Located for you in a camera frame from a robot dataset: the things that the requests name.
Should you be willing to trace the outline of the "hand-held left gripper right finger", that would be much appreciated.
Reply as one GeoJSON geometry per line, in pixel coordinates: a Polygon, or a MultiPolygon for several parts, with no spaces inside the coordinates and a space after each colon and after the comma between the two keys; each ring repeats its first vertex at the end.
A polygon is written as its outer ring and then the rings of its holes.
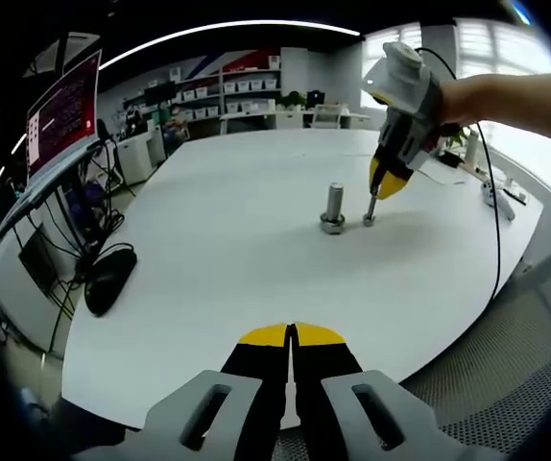
{"type": "Polygon", "coordinates": [[[379,371],[365,371],[335,331],[297,322],[297,410],[321,460],[498,460],[442,432],[434,409],[379,371]]]}

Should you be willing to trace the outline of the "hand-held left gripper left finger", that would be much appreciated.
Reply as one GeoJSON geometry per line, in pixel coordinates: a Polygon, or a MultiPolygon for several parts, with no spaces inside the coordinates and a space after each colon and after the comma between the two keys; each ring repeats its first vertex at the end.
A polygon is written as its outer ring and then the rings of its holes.
{"type": "Polygon", "coordinates": [[[144,427],[76,460],[269,459],[283,414],[289,326],[243,335],[219,371],[205,370],[155,404],[144,427]]]}

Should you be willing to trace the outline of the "person's right hand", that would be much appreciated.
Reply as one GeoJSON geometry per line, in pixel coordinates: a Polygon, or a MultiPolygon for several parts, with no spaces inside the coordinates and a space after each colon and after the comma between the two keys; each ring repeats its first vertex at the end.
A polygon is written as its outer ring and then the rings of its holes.
{"type": "Polygon", "coordinates": [[[476,96],[482,79],[479,76],[440,83],[441,96],[433,110],[435,131],[447,139],[446,145],[462,144],[464,127],[479,121],[476,96]]]}

